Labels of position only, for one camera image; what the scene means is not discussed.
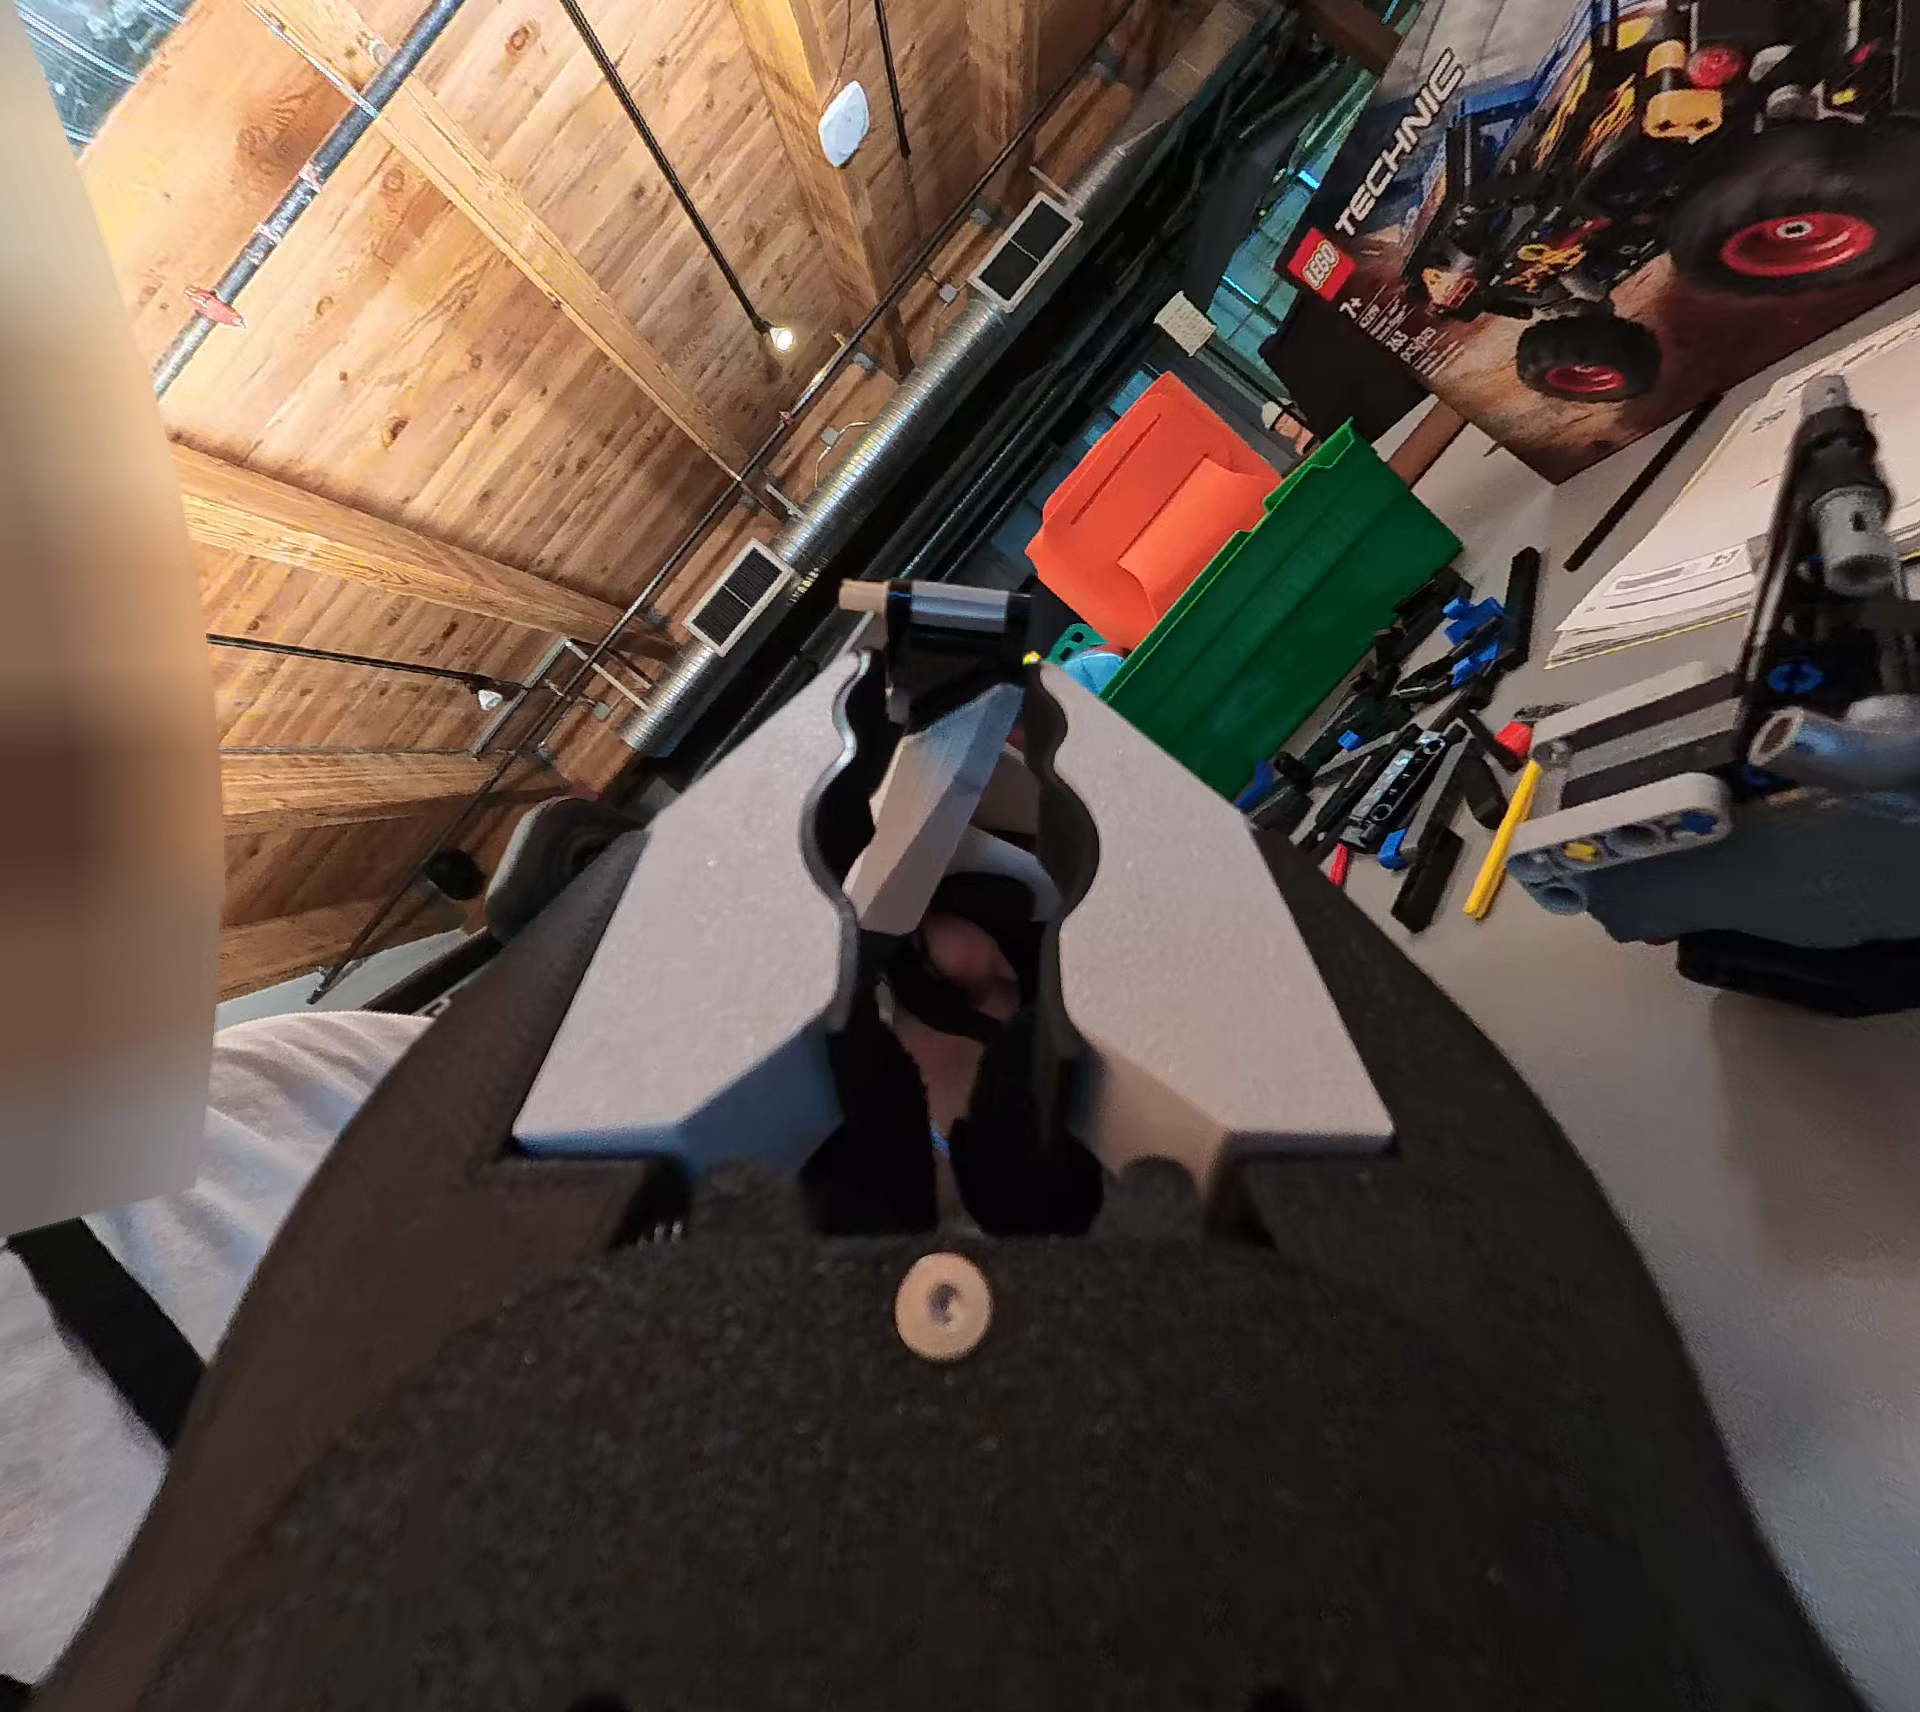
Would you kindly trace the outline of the orange plastic bin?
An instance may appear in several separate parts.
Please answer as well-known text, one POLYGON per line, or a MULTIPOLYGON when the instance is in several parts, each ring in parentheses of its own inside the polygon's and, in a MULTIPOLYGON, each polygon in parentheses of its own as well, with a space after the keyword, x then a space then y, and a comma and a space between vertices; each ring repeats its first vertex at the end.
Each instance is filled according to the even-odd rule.
POLYGON ((1025 556, 1131 654, 1225 546, 1255 529, 1284 474, 1182 377, 1152 380, 1052 490, 1025 556))

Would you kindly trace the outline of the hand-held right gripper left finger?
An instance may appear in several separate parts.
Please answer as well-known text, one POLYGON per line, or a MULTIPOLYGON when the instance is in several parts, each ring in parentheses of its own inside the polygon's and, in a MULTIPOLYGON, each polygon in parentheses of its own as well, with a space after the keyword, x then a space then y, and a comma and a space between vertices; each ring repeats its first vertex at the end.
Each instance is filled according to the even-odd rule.
POLYGON ((653 821, 512 1124, 540 1160, 804 1165, 842 1122, 829 1038, 857 915, 821 809, 877 651, 844 650, 653 821))

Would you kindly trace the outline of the monster truck lego box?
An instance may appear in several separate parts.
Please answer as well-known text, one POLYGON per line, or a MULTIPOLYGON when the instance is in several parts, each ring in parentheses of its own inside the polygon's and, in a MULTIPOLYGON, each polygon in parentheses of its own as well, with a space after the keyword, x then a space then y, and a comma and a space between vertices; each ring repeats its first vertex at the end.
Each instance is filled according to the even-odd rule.
POLYGON ((1562 481, 1916 284, 1916 0, 1428 0, 1277 257, 1297 414, 1562 481))

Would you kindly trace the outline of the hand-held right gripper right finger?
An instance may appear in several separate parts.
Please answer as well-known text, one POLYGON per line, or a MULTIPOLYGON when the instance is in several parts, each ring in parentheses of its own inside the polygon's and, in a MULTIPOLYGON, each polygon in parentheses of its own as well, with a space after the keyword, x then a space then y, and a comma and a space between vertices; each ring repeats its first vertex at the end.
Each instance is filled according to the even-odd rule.
POLYGON ((1393 1118, 1242 812, 1066 668, 1030 675, 1068 1131, 1110 1173, 1169 1162, 1202 1196, 1246 1162, 1387 1154, 1393 1118))

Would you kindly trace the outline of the long thin black lego axle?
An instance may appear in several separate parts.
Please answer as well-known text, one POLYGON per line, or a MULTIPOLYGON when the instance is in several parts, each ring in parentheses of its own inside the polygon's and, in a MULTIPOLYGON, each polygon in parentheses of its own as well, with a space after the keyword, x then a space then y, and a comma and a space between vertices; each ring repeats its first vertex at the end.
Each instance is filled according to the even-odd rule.
POLYGON ((1631 481, 1621 490, 1621 496, 1612 499, 1606 509, 1597 517, 1579 542, 1564 553, 1562 570, 1579 572, 1582 570, 1597 551, 1616 534, 1616 529, 1627 522, 1627 517, 1641 505, 1648 491, 1659 484, 1659 480, 1668 471, 1673 461, 1686 449, 1695 434, 1709 423, 1717 414, 1717 408, 1725 402, 1725 391, 1710 394, 1704 402, 1692 406, 1692 409, 1678 419, 1675 427, 1662 438, 1659 448, 1645 461, 1643 469, 1631 477, 1631 481))

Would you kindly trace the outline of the yellow lego axle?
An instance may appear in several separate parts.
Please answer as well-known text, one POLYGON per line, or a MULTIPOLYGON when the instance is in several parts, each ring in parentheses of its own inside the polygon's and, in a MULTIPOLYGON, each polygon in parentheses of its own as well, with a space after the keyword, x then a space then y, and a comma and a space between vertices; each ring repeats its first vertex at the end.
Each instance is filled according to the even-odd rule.
POLYGON ((1492 841, 1480 867, 1477 871, 1474 883, 1470 885, 1461 909, 1473 922, 1482 922, 1490 913, 1492 905, 1499 900, 1503 883, 1509 876, 1509 865, 1512 859, 1514 843, 1523 828, 1529 823, 1538 789, 1543 786, 1544 767, 1538 759, 1529 759, 1521 772, 1512 793, 1506 801, 1504 813, 1494 829, 1492 841))

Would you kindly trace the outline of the metal ventilation duct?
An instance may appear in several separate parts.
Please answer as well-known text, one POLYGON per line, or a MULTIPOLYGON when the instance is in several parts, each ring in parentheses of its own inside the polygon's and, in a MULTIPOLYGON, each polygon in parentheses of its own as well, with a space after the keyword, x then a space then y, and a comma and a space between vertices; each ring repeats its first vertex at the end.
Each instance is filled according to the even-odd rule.
POLYGON ((972 296, 922 364, 837 444, 772 549, 785 583, 729 650, 685 644, 624 730, 635 764, 726 738, 829 625, 838 583, 924 547, 1022 434, 1046 429, 1141 331, 1178 257, 1205 154, 1176 120, 1127 120, 1078 173, 1080 230, 1012 311, 972 296))

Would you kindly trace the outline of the partly built grey lego model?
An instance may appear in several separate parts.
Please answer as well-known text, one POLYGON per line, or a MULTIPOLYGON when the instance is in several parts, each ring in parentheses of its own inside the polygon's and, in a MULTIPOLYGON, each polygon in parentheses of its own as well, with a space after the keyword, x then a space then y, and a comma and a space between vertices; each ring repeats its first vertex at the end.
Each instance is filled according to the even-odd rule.
POLYGON ((1534 726, 1506 873, 1695 983, 1832 1018, 1918 1006, 1918 621, 1842 376, 1813 377, 1739 657, 1534 726))

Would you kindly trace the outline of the white instruction booklet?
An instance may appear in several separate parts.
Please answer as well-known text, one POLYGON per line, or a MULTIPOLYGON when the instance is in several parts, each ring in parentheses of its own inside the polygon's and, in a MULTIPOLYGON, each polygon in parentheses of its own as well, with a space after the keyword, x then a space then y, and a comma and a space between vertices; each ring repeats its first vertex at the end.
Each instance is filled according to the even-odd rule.
POLYGON ((1549 668, 1677 637, 1751 611, 1764 542, 1802 418, 1806 383, 1847 380, 1879 439, 1893 493, 1889 529, 1905 559, 1918 534, 1916 292, 1734 388, 1709 427, 1720 436, 1678 498, 1557 627, 1549 668))

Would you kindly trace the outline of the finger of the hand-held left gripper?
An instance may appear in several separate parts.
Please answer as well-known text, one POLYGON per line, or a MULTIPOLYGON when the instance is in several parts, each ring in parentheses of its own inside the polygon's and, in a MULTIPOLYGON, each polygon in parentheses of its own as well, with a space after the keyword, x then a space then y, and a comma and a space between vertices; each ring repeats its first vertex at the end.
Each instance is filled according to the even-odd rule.
POLYGON ((862 932, 914 932, 949 877, 1039 888, 1039 782, 1009 744, 1022 705, 1021 685, 999 683, 901 739, 873 798, 874 835, 844 881, 862 932))

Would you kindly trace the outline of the pile of lego beams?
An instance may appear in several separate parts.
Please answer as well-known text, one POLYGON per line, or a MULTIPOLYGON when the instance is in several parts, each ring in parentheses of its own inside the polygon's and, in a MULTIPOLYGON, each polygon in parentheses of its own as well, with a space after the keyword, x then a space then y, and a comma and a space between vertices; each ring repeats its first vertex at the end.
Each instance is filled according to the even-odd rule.
POLYGON ((1376 861, 1398 883, 1388 913, 1404 932, 1426 932, 1453 888, 1459 820, 1496 831, 1517 801, 1531 726, 1486 709, 1529 662, 1543 563, 1540 547, 1517 549, 1499 595, 1434 572, 1397 603, 1305 748, 1262 759, 1236 795, 1256 831, 1288 838, 1330 883, 1376 861))

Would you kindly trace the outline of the small black grey lego assembly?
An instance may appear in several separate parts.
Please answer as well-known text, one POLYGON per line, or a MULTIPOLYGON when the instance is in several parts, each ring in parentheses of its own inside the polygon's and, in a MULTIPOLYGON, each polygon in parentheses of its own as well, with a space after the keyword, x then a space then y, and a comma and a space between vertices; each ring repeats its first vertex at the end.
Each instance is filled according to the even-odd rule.
POLYGON ((1034 595, 924 578, 846 578, 837 606, 877 615, 885 713, 920 731, 996 685, 1021 683, 1030 656, 1034 595))

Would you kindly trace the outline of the green plastic bin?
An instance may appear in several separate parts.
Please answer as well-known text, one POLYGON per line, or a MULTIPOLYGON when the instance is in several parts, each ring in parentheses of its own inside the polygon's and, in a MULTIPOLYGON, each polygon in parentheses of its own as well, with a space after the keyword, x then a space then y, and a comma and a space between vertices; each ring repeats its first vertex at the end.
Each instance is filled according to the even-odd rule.
POLYGON ((1103 687, 1105 703, 1236 799, 1462 543, 1339 427, 1269 496, 1103 687))

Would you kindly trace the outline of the person's left hand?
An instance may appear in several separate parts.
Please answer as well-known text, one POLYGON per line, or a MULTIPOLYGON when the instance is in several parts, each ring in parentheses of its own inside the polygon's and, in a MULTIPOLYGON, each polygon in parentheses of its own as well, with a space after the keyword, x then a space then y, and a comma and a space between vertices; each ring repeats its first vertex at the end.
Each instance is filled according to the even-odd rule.
POLYGON ((996 933, 956 911, 930 911, 886 976, 890 1029, 918 1073, 932 1147, 950 1156, 975 1115, 1018 1089, 1025 983, 996 933))

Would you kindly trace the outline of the white air vent grille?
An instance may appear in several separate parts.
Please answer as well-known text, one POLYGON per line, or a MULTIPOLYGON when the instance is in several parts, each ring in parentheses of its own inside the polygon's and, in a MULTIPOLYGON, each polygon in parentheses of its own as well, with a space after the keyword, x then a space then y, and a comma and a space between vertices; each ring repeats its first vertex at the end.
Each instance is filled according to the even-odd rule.
POLYGON ((971 290, 1003 313, 1018 309, 1083 230, 1084 215, 1074 203, 1039 192, 977 263, 971 290))
POLYGON ((695 600, 689 635, 715 654, 731 654, 794 581, 797 570, 767 542, 749 539, 732 563, 695 600))

